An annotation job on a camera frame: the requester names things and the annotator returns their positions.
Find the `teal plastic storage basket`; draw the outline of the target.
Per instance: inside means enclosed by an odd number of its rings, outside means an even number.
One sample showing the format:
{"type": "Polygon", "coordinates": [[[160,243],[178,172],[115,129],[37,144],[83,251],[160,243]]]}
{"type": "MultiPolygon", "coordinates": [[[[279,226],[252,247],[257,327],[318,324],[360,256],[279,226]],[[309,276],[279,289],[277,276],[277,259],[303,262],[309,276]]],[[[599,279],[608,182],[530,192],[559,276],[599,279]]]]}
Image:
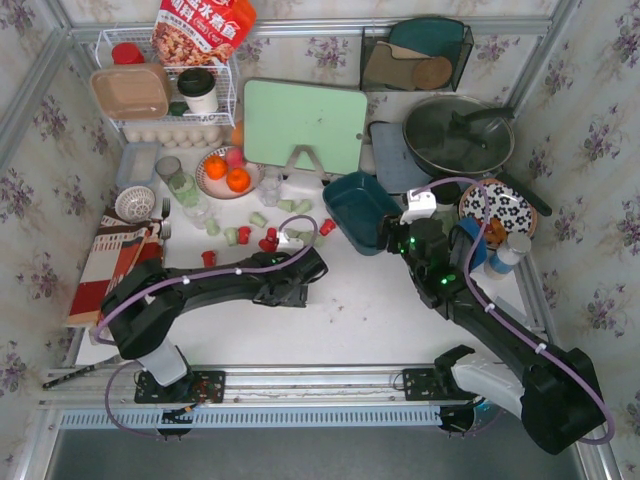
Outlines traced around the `teal plastic storage basket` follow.
{"type": "Polygon", "coordinates": [[[373,256],[378,227],[387,215],[396,216],[402,208],[372,175],[357,171],[329,183],[322,193],[326,210],[361,255],[373,256]]]}

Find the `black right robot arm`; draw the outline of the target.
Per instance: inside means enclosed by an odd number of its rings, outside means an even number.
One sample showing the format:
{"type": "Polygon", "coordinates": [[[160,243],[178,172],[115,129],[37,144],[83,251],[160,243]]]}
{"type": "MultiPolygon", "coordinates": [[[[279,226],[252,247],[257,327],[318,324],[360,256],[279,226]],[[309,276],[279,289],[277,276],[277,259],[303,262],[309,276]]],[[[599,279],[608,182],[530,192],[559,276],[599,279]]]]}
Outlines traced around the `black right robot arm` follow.
{"type": "Polygon", "coordinates": [[[615,422],[591,359],[545,342],[482,292],[466,267],[449,260],[441,222],[405,223],[386,215],[377,245],[400,256],[422,303],[462,327],[500,360],[494,366],[469,347],[441,355],[445,384],[484,397],[517,417],[544,451],[558,454],[577,441],[611,440],[615,422]]]}

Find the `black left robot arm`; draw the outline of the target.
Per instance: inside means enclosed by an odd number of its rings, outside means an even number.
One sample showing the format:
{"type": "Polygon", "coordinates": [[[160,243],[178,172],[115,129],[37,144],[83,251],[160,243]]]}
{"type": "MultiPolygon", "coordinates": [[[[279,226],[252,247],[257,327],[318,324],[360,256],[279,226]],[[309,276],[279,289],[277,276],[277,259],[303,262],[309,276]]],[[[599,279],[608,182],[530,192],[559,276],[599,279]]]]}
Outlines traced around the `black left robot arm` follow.
{"type": "Polygon", "coordinates": [[[135,267],[101,304],[94,336],[112,342],[125,360],[138,362],[156,384],[173,388],[191,379],[191,368],[169,339],[182,314],[230,301],[304,308],[308,286],[328,273],[313,247],[290,254],[258,252],[239,262],[198,269],[166,268],[153,259],[135,267]]]}

